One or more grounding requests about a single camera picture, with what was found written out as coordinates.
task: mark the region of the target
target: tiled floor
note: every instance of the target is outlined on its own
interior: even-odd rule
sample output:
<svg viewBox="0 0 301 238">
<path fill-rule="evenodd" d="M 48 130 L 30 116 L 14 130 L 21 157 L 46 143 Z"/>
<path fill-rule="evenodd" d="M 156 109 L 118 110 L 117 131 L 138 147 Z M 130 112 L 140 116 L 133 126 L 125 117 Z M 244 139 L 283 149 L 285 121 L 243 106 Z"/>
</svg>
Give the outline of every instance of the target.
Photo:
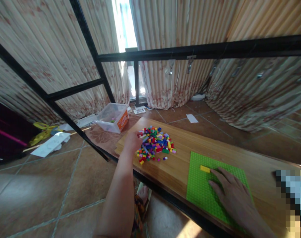
<svg viewBox="0 0 301 238">
<path fill-rule="evenodd" d="M 193 114 L 199 123 L 190 123 L 186 114 Z M 255 134 L 240 131 L 202 101 L 169 110 L 147 110 L 139 116 L 301 164 L 301 144 L 269 129 Z M 0 237 L 92 237 L 115 167 L 77 134 L 46 158 L 27 155 L 1 165 Z M 155 193 L 146 227 L 152 238 L 209 237 Z"/>
</svg>

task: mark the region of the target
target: clear plastic box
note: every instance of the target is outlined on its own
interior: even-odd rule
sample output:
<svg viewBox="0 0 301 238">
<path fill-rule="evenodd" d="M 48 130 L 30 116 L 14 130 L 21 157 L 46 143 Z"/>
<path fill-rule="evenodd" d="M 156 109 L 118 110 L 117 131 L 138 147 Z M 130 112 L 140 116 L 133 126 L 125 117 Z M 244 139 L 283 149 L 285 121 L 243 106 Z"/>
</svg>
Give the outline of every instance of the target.
<svg viewBox="0 0 301 238">
<path fill-rule="evenodd" d="M 95 121 L 105 131 L 120 134 L 128 122 L 127 104 L 109 103 Z"/>
</svg>

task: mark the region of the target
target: wooden tabletop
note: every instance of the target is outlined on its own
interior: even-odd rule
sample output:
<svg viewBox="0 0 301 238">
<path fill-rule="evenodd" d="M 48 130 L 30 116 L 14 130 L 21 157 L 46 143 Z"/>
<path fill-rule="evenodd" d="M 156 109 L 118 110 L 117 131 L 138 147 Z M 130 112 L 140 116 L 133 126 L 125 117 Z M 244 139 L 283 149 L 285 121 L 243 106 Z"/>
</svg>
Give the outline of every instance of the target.
<svg viewBox="0 0 301 238">
<path fill-rule="evenodd" d="M 160 153 L 161 159 L 168 156 L 168 160 L 161 160 L 160 162 L 151 160 L 146 161 L 143 165 L 139 163 L 139 157 L 136 155 L 136 158 L 133 160 L 133 168 L 137 172 L 167 189 L 185 203 L 189 203 L 190 206 L 194 206 L 186 201 L 191 151 L 241 168 L 245 171 L 255 206 L 266 223 L 278 237 L 293 237 L 287 236 L 289 231 L 286 228 L 285 221 L 285 200 L 281 198 L 281 193 L 276 188 L 276 181 L 272 172 L 275 170 L 300 170 L 301 168 L 296 164 L 269 158 L 265 155 L 247 151 L 144 117 L 129 132 L 139 131 L 142 128 L 148 128 L 150 125 L 157 128 L 161 127 L 164 133 L 169 134 L 177 149 L 177 153 L 170 153 L 169 155 Z M 123 150 L 125 138 L 126 136 L 116 144 L 116 152 L 118 154 Z M 201 212 L 203 216 L 209 217 L 211 221 L 221 228 L 227 231 L 231 229 L 219 219 L 202 210 Z"/>
</svg>

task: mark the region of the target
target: black metal frame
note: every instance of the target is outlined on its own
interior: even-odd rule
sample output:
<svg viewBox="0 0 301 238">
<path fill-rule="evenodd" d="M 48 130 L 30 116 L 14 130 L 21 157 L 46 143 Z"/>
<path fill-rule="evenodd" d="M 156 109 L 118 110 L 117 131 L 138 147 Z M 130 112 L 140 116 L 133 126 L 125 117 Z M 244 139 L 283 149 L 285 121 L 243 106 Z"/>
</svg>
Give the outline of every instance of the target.
<svg viewBox="0 0 301 238">
<path fill-rule="evenodd" d="M 27 71 L 8 53 L 0 44 L 0 58 L 32 89 L 34 90 L 63 120 L 65 120 L 85 141 L 89 143 L 106 161 L 108 158 L 118 161 L 117 158 L 107 151 L 94 145 L 86 134 L 72 121 L 72 119 L 56 104 L 55 101 L 82 92 L 86 89 L 103 84 L 111 102 L 115 102 L 111 87 L 105 75 L 102 62 L 133 61 L 136 89 L 136 104 L 139 103 L 138 85 L 138 61 L 148 60 L 186 60 L 188 56 L 196 56 L 194 59 L 228 59 L 228 58 L 255 58 L 255 57 L 281 57 L 301 56 L 301 35 L 274 37 L 236 42 L 223 42 L 206 45 L 174 47 L 146 51 L 133 51 L 125 53 L 98 55 L 91 33 L 82 12 L 78 0 L 70 0 L 75 16 L 77 17 L 81 31 L 93 57 L 100 79 L 93 80 L 81 85 L 64 89 L 55 93 L 47 94 L 43 88 L 27 73 Z M 231 237 L 223 229 L 200 215 L 197 211 L 184 204 L 172 194 L 148 180 L 142 174 L 133 171 L 134 176 L 144 182 L 152 190 L 172 203 L 183 213 L 194 220 L 204 230 L 214 237 Z"/>
</svg>

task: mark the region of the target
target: green baseplate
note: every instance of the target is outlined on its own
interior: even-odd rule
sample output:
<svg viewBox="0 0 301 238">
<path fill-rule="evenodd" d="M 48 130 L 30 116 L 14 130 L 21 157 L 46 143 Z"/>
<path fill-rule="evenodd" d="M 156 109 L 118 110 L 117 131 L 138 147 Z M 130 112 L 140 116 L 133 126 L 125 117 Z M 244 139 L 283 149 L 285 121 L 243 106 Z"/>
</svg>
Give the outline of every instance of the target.
<svg viewBox="0 0 301 238">
<path fill-rule="evenodd" d="M 243 231 L 241 228 L 226 212 L 217 194 L 214 192 L 209 180 L 216 182 L 221 186 L 217 177 L 212 173 L 206 173 L 200 170 L 200 165 L 206 166 L 210 169 L 218 170 L 218 167 L 224 168 L 225 170 L 236 176 L 249 190 L 250 188 L 247 183 L 245 172 L 237 167 L 222 163 L 220 161 L 211 159 L 209 157 L 191 152 L 190 155 L 190 166 L 188 175 L 187 185 L 187 200 L 200 207 L 204 211 L 224 221 L 235 229 Z"/>
</svg>

